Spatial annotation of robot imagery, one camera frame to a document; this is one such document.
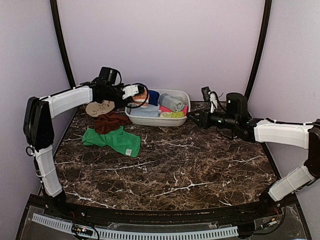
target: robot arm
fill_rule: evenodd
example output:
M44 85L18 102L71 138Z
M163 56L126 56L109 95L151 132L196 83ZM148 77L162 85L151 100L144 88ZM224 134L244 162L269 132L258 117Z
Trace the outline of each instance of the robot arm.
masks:
M248 100L240 93L226 95L225 112L213 111L212 105L215 103L210 93L212 92L208 87L202 89L204 101L211 102L210 110L196 110L187 114L199 127L230 129L232 134L247 142L279 143L308 149L308 159L272 184L267 194L261 195L260 200L265 198L264 202L272 204L320 178L319 119L308 123L286 123L268 118L251 118L248 113Z
M92 82L83 83L73 89L42 98L31 97L28 100L23 132L34 157L37 176L43 183L46 193L53 198L65 199L65 193L59 182L53 158L54 129L52 119L83 104L92 101L114 101L117 108L125 107L132 97L145 91L143 84L124 86L114 85L117 70L103 67Z

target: lavender wall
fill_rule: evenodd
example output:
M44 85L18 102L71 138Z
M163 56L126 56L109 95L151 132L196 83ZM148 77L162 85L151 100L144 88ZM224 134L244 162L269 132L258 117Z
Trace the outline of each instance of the lavender wall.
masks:
M208 85L244 93L264 1L60 0L59 6L78 83L110 66L126 83L202 100L201 87Z
M30 193L39 180L25 153L27 100L69 87L49 0L0 1L0 239L15 239ZM73 112L54 119L56 148Z
M292 122L320 118L320 2L272 3L269 29L249 101L255 117ZM307 151L268 145L282 176L307 159ZM298 194L313 239L320 236L320 181Z

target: curved black frame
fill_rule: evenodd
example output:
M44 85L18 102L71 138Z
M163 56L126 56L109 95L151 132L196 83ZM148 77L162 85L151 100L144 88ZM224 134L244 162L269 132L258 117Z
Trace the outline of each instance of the curved black frame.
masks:
M255 56L254 56L254 60L253 60L253 64L252 64L252 69L251 69L249 81L246 85L246 89L245 89L245 93L244 93L244 96L246 96L247 99L250 98L252 89L254 87L256 76L257 76L259 65L260 65L260 60L261 60L262 53L264 50L266 36L267 36L267 30L268 30L268 25L269 25L271 5L272 5L272 0L265 0L259 40L258 40L258 44L256 47L256 52L255 52Z
M73 88L76 86L76 82L75 82L75 79L74 79L74 76L73 76L73 73L71 70L69 58L68 58L67 48L66 48L64 35L62 32L62 27L61 27L61 22L60 22L60 17L59 17L59 9L58 9L57 0L50 0L50 5L51 5L51 13L52 13L52 19L53 19L53 24L54 24L54 29L55 29L55 35L56 35L56 39L58 41L64 70L66 73L66 77L68 78L70 88Z

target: white plastic basket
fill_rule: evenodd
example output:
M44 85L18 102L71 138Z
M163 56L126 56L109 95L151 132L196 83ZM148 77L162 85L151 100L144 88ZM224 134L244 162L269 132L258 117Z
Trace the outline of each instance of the white plastic basket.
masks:
M164 90L164 89L153 89L159 94L167 93L173 97L181 97L183 99L183 103L188 106L188 112L190 112L191 104L190 98L188 94L184 91L178 90ZM125 108L125 114L129 117L132 123L138 125L146 125L146 126L160 126L160 127L178 127L185 123L187 117L146 117L146 116L132 116L130 115L131 109Z

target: pink towel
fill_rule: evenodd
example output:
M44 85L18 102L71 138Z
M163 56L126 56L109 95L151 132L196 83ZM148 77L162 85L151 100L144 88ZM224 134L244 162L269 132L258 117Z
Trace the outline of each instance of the pink towel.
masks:
M160 106L159 110L162 112L162 113L170 113L172 112L169 108L166 108L165 106ZM187 116L187 113L188 113L188 106L185 105L184 109L182 110L182 112L184 113L184 116Z

